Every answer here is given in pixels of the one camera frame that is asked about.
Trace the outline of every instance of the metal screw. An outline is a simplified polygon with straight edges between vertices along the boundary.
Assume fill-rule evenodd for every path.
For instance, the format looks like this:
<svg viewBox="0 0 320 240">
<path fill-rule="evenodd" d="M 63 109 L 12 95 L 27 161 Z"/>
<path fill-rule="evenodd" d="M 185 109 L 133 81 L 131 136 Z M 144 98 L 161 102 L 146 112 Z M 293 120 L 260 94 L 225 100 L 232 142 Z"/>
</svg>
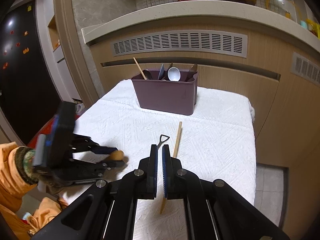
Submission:
<svg viewBox="0 0 320 240">
<path fill-rule="evenodd" d="M 177 170 L 177 174 L 180 176 L 183 176 L 183 175 L 187 174 L 187 171 L 185 169 L 179 169 L 179 170 Z"/>
<path fill-rule="evenodd" d="M 99 179 L 97 182 L 96 182 L 96 186 L 97 187 L 104 187 L 106 185 L 106 181 L 103 180 L 103 179 Z"/>
<path fill-rule="evenodd" d="M 136 176 L 141 176 L 141 175 L 143 175 L 143 170 L 135 170 L 134 172 L 133 172 Z"/>
<path fill-rule="evenodd" d="M 223 187 L 224 186 L 224 181 L 222 179 L 216 179 L 214 181 L 214 184 L 217 186 L 217 187 Z"/>
</svg>

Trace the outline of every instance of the orange sleeve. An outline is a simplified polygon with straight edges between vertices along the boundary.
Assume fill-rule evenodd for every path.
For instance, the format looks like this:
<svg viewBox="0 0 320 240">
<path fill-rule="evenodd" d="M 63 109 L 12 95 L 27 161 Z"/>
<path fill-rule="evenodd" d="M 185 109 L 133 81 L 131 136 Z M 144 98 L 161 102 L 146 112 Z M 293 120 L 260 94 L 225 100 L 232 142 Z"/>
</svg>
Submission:
<svg viewBox="0 0 320 240">
<path fill-rule="evenodd" d="M 14 213 L 19 210 L 23 195 L 36 186 L 21 178 L 15 164 L 17 149 L 15 142 L 0 144 L 0 205 Z"/>
</svg>

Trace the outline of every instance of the black door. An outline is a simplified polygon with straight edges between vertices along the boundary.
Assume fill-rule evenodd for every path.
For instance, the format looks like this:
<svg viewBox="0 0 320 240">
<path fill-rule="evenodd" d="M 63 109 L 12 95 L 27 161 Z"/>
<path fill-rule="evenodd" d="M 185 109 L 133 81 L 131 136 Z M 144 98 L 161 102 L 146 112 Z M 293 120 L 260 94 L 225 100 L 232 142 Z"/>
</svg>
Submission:
<svg viewBox="0 0 320 240">
<path fill-rule="evenodd" d="M 36 28 L 35 1 L 9 12 L 0 24 L 0 107 L 27 144 L 60 103 Z"/>
</svg>

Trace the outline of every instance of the purple plastic bin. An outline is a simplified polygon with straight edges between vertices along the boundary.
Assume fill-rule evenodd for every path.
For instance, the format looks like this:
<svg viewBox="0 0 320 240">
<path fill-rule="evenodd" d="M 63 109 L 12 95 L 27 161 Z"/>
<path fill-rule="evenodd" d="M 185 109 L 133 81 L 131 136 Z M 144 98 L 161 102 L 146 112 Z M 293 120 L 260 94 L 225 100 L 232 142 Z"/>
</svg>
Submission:
<svg viewBox="0 0 320 240">
<path fill-rule="evenodd" d="M 174 114 L 193 114 L 197 99 L 198 73 L 193 75 L 193 81 L 175 82 L 157 80 L 159 69 L 148 70 L 154 80 L 144 80 L 141 74 L 131 79 L 141 108 Z M 186 79 L 188 71 L 180 69 L 180 80 Z"/>
</svg>

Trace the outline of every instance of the person's arm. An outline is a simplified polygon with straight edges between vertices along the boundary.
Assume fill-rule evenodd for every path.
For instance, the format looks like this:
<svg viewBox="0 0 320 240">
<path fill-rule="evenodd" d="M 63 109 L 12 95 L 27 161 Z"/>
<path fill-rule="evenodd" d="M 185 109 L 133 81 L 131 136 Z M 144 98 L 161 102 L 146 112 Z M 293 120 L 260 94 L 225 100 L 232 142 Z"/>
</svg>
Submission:
<svg viewBox="0 0 320 240">
<path fill-rule="evenodd" d="M 17 212 L 22 197 L 33 189 L 37 179 L 29 169 L 34 150 L 18 147 L 15 142 L 0 144 L 0 205 L 12 212 Z"/>
</svg>

